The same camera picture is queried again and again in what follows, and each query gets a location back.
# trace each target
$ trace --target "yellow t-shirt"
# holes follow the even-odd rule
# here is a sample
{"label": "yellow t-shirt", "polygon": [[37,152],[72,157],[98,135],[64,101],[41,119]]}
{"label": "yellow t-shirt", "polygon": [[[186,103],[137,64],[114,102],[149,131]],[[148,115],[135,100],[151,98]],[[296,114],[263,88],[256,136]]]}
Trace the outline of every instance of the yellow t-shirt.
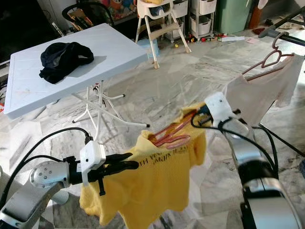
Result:
{"label": "yellow t-shirt", "polygon": [[[185,108],[183,113],[202,105]],[[119,212],[129,229],[148,228],[167,209],[182,211],[188,205],[189,169],[203,163],[206,148],[203,129],[188,123],[174,136],[183,134],[191,137],[189,142],[169,150],[165,145],[156,147],[148,140],[151,133],[143,130],[127,151],[133,153],[127,160],[138,161],[139,168],[105,177],[105,196],[99,196],[97,181],[82,187],[81,208],[99,216],[101,225]]]}

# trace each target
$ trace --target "pink clothes hanger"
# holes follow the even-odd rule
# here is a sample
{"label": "pink clothes hanger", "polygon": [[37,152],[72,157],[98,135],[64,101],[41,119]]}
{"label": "pink clothes hanger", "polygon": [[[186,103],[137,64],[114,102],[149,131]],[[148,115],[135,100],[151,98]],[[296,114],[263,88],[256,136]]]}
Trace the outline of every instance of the pink clothes hanger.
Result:
{"label": "pink clothes hanger", "polygon": [[183,117],[181,123],[170,124],[168,127],[161,130],[160,132],[149,136],[148,140],[151,141],[156,147],[160,147],[164,144],[167,144],[167,149],[174,149],[187,144],[191,139],[190,135],[174,135],[187,124],[190,124],[192,116],[195,113],[196,111],[191,111]]}
{"label": "pink clothes hanger", "polygon": [[[261,68],[266,68],[266,67],[269,67],[269,66],[271,66],[271,65],[277,64],[277,63],[280,61],[280,59],[281,59],[282,57],[284,57],[284,56],[293,56],[293,54],[282,54],[282,51],[278,50],[278,46],[275,45],[276,42],[277,42],[277,40],[278,40],[282,35],[284,35],[284,34],[288,35],[288,32],[282,32],[282,33],[278,34],[277,37],[274,39],[274,41],[273,41],[273,43],[272,43],[272,48],[273,48],[274,50],[273,50],[271,53],[269,53],[269,54],[268,54],[262,61],[260,61],[259,63],[255,64],[255,65],[253,65],[252,67],[250,67],[250,68],[248,68],[247,70],[245,70],[242,74],[243,74],[243,75],[246,74],[247,72],[249,72],[250,70],[252,70],[253,68],[255,68],[255,67],[259,66],[259,65],[261,66]],[[269,58],[270,56],[272,56],[273,54],[275,54],[275,53],[278,53],[278,57],[277,57],[276,61],[274,61],[274,62],[272,62],[272,63],[266,64],[266,61],[268,60],[268,58]],[[267,74],[270,74],[270,73],[274,73],[274,72],[279,71],[279,70],[281,70],[281,69],[283,69],[283,68],[284,68],[284,67],[279,67],[279,68],[276,68],[276,69],[272,69],[272,70],[270,70],[270,71],[267,71],[267,72],[265,72],[265,73],[257,74],[257,75],[255,75],[255,76],[253,76],[253,77],[247,78],[247,81],[254,80],[254,79],[256,79],[256,78],[259,78],[259,77],[261,77],[261,76],[264,76],[264,75],[267,75]]]}

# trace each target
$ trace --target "clothes hanger hook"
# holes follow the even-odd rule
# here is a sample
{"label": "clothes hanger hook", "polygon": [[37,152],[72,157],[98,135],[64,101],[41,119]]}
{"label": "clothes hanger hook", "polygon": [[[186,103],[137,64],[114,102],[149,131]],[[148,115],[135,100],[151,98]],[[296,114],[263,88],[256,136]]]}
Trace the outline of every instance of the clothes hanger hook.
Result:
{"label": "clothes hanger hook", "polygon": [[275,50],[278,49],[278,46],[276,46],[275,44],[276,44],[277,40],[278,40],[281,36],[283,36],[283,35],[289,35],[289,33],[286,32],[286,31],[284,31],[284,32],[281,32],[280,34],[278,34],[278,35],[276,36],[276,38],[274,39],[273,43],[272,43],[272,48],[273,48],[273,49],[275,49]]}

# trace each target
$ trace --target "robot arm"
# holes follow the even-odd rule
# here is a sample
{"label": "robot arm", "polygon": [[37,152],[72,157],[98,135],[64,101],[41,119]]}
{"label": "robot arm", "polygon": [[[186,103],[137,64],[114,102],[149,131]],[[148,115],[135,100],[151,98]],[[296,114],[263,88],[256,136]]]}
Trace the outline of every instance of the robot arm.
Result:
{"label": "robot arm", "polygon": [[100,195],[105,195],[102,181],[104,176],[138,168],[139,164],[135,161],[122,161],[131,155],[106,156],[102,145],[90,141],[81,150],[80,161],[75,161],[75,157],[71,156],[63,162],[48,161],[37,165],[26,184],[1,209],[0,228],[32,228],[45,211],[49,200],[71,184],[88,185],[89,182],[98,180]]}
{"label": "robot arm", "polygon": [[[213,125],[254,141],[250,126],[232,112],[225,96],[215,93],[206,98]],[[302,229],[302,222],[265,155],[253,144],[223,131],[243,185],[241,204],[245,229]]]}

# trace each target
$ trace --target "white table stand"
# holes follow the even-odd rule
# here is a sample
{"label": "white table stand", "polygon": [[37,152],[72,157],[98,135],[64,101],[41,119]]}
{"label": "white table stand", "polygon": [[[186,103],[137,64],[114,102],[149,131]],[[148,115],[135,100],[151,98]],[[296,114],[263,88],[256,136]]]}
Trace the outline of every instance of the white table stand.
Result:
{"label": "white table stand", "polygon": [[[113,119],[115,119],[115,120],[117,120],[117,121],[119,121],[121,123],[124,123],[126,125],[135,125],[135,126],[140,126],[140,127],[150,127],[149,124],[132,123],[132,122],[124,121],[123,118],[121,117],[121,115],[115,110],[111,100],[123,98],[123,97],[125,97],[124,94],[121,94],[121,95],[115,96],[115,97],[106,96],[104,94],[104,91],[103,91],[103,81],[100,81],[100,85],[99,85],[99,88],[98,88],[99,103],[98,103],[98,105],[96,105],[95,103],[89,101],[90,89],[91,89],[91,87],[87,87],[86,98],[83,98],[80,95],[75,94],[75,93],[72,94],[76,98],[78,98],[78,99],[80,99],[80,100],[82,100],[82,101],[84,101],[86,103],[86,110],[84,111],[84,113],[82,113],[80,116],[75,118],[72,122],[76,123],[78,120],[80,120],[82,117],[84,117],[85,114],[88,114],[88,116],[91,119],[92,124],[93,124],[93,126],[94,126],[94,128],[96,130],[96,133],[95,133],[95,136],[94,136],[94,140],[98,139],[100,131],[101,131],[101,113],[102,112],[107,114],[107,115],[109,115],[111,118],[113,118]],[[113,111],[115,112],[116,115],[113,115],[110,112],[108,112],[108,111],[106,111],[105,109],[102,108],[103,99],[105,99],[110,104],[111,108],[113,109]],[[97,109],[97,124],[95,124],[95,121],[94,121],[94,119],[93,119],[93,117],[92,117],[92,115],[91,115],[91,113],[89,111],[89,105],[93,106],[94,108]]]}

